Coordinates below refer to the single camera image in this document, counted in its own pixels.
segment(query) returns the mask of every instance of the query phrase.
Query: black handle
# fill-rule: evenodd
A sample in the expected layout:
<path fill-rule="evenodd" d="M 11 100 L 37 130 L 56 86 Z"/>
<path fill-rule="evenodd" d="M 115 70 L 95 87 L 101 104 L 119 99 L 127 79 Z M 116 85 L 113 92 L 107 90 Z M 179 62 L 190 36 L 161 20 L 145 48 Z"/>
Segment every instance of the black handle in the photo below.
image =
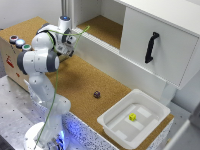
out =
<path fill-rule="evenodd" d="M 146 53 L 146 57 L 145 57 L 145 63 L 146 64 L 148 64 L 150 61 L 153 60 L 153 57 L 151 57 L 151 53 L 152 53 L 152 50 L 153 50 L 154 40 L 158 37 L 159 37 L 159 34 L 156 33 L 156 32 L 153 32 L 153 36 L 151 37 L 151 39 L 149 41 L 149 45 L 148 45 L 147 53 Z"/>

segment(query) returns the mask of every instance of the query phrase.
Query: yellow object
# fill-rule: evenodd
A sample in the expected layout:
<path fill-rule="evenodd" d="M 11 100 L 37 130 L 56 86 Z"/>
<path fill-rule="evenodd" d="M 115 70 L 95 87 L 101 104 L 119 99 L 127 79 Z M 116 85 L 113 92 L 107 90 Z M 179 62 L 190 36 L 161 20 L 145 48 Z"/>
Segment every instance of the yellow object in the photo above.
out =
<path fill-rule="evenodd" d="M 136 119 L 136 114 L 131 113 L 131 114 L 129 115 L 129 120 L 134 121 L 135 119 Z"/>

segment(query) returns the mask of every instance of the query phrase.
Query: drawer knob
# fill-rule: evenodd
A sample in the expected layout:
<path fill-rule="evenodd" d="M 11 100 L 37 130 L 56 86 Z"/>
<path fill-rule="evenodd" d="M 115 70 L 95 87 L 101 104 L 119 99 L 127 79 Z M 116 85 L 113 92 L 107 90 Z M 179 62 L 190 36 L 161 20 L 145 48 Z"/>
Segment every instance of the drawer knob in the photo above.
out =
<path fill-rule="evenodd" d="M 151 53 L 152 53 L 152 50 L 153 50 L 153 45 L 154 45 L 154 40 L 156 38 L 159 37 L 159 34 L 156 33 L 156 32 L 153 32 L 153 36 L 151 37 L 150 41 L 149 41 L 149 45 L 148 45 L 148 48 L 147 48 L 147 53 L 146 53 L 146 56 L 145 56 L 145 63 L 148 64 L 150 61 L 153 60 L 153 57 L 151 56 Z"/>

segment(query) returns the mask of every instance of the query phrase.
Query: green cable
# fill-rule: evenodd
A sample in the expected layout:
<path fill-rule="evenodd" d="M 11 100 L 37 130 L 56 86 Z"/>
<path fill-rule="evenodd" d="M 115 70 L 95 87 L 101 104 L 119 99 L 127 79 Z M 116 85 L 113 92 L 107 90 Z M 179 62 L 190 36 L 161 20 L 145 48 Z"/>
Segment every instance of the green cable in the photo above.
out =
<path fill-rule="evenodd" d="M 56 31 L 51 31 L 51 30 L 49 30 L 49 31 L 51 31 L 51 32 L 56 32 L 56 33 L 63 34 L 63 35 L 79 35 L 79 37 L 78 37 L 78 39 L 77 39 L 77 41 L 76 41 L 76 44 L 75 44 L 75 46 L 74 46 L 74 50 L 75 50 L 75 49 L 76 49 L 76 46 L 77 46 L 77 44 L 78 44 L 78 41 L 79 41 L 79 39 L 80 39 L 80 37 L 82 36 L 82 34 L 83 34 L 84 32 L 86 32 L 87 30 L 89 30 L 89 28 L 90 28 L 90 26 L 87 26 L 87 27 L 83 30 L 83 32 L 81 32 L 81 33 L 79 33 L 79 34 L 63 34 L 63 33 L 59 33 L 59 32 L 56 32 Z M 52 37 L 49 35 L 48 32 L 47 32 L 47 34 L 48 34 L 48 36 L 49 36 L 49 38 L 50 38 L 52 44 L 54 45 L 54 42 L 53 42 Z M 49 113 L 48 113 L 48 115 L 47 115 L 47 119 L 46 119 L 46 121 L 45 121 L 45 123 L 44 123 L 44 126 L 42 127 L 42 131 L 40 132 L 39 138 L 38 138 L 38 140 L 37 140 L 37 142 L 36 142 L 35 148 L 36 148 L 36 146 L 37 146 L 37 144 L 38 144 L 38 142 L 39 142 L 39 140 L 40 140 L 40 137 L 41 137 L 41 135 L 42 135 L 42 132 L 43 132 L 43 130 L 44 130 L 44 127 L 46 126 L 47 120 L 49 119 L 49 115 L 50 115 L 51 110 L 52 110 L 52 108 L 53 108 L 53 105 L 54 105 L 54 102 L 55 102 L 55 98 L 56 98 L 56 93 L 57 93 L 57 86 L 58 86 L 58 70 L 56 71 L 56 87 L 55 87 L 53 102 L 52 102 L 52 104 L 51 104 L 51 107 L 50 107 Z"/>

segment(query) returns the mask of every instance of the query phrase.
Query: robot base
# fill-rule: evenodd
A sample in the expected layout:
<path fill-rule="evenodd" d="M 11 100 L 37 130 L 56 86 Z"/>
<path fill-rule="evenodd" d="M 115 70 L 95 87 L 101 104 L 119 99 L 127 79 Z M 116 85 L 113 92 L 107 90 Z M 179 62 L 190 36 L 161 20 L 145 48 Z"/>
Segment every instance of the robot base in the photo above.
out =
<path fill-rule="evenodd" d="M 24 137 L 24 150 L 49 150 L 48 146 L 45 146 L 42 148 L 40 143 L 38 143 L 38 145 L 35 148 L 36 141 L 34 140 L 34 138 L 36 137 L 40 129 L 43 127 L 43 125 L 44 125 L 44 122 L 35 124 L 26 132 L 25 137 Z M 69 140 L 66 140 L 65 138 L 65 147 L 68 147 L 68 145 L 69 145 Z"/>

